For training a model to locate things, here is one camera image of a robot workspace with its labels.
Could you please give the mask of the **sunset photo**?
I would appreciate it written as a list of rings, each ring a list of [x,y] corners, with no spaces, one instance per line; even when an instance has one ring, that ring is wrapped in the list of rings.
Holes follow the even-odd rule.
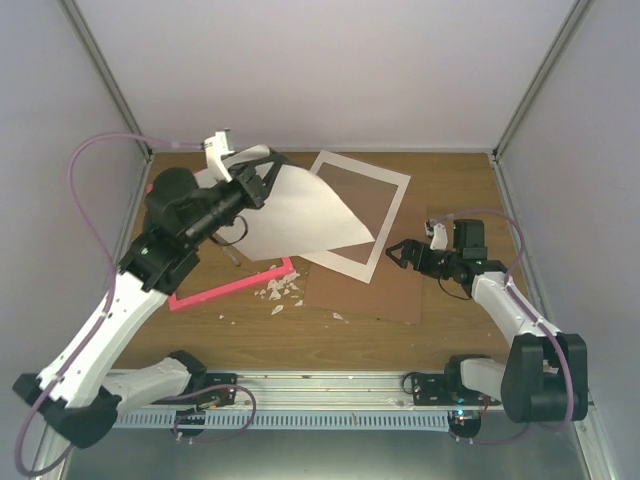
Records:
[[[251,261],[302,256],[372,242],[369,229],[334,190],[286,160],[265,205],[246,209],[217,236]]]

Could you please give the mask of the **pink picture frame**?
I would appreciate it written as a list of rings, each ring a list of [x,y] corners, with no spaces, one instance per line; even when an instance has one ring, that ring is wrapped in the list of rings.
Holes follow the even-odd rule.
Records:
[[[258,272],[251,276],[243,277],[239,280],[205,290],[184,298],[179,298],[176,293],[168,298],[168,307],[172,313],[182,311],[197,305],[206,303],[217,298],[228,296],[239,291],[254,287],[262,283],[268,283],[271,280],[277,280],[294,272],[294,266],[289,257],[281,258],[281,264],[266,270]]]

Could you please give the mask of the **small screwdriver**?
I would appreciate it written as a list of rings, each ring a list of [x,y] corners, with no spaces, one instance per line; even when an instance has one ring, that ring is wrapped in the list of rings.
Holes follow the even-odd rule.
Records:
[[[239,257],[237,256],[237,252],[235,250],[234,247],[232,246],[224,246],[222,248],[223,253],[226,255],[226,257],[236,266],[236,267],[240,267],[242,265],[242,262],[240,261]]]

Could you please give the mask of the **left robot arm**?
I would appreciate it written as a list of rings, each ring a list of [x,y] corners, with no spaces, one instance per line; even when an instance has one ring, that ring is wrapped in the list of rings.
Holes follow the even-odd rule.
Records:
[[[198,185],[187,168],[159,174],[146,195],[142,233],[120,260],[114,280],[67,349],[40,374],[22,374],[13,390],[71,446],[95,445],[119,416],[157,402],[193,404],[206,391],[206,367],[184,350],[124,376],[107,376],[144,322],[199,262],[200,245],[258,210],[288,159],[275,151],[229,166],[229,181]]]

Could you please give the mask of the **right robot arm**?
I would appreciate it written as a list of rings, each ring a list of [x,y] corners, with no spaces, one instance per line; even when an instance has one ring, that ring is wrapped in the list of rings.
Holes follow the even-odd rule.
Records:
[[[423,374],[412,379],[415,404],[438,393],[458,407],[496,401],[515,423],[583,420],[588,412],[587,345],[544,318],[513,281],[510,270],[488,257],[485,227],[478,219],[456,219],[451,230],[426,224],[427,239],[405,239],[385,254],[402,269],[461,286],[509,346],[505,363],[483,354],[453,355],[434,388]]]

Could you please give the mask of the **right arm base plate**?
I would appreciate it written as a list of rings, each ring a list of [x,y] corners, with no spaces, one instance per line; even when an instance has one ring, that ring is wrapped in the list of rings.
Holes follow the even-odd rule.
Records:
[[[475,408],[501,405],[493,397],[463,387],[453,374],[407,372],[401,377],[400,387],[412,397],[415,406]]]

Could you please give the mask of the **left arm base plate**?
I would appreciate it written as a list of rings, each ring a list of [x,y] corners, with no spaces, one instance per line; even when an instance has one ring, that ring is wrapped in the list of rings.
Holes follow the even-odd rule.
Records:
[[[209,408],[212,405],[232,405],[235,401],[235,388],[238,376],[235,373],[211,373],[193,375],[185,390],[172,402],[178,404],[191,403],[198,408]]]

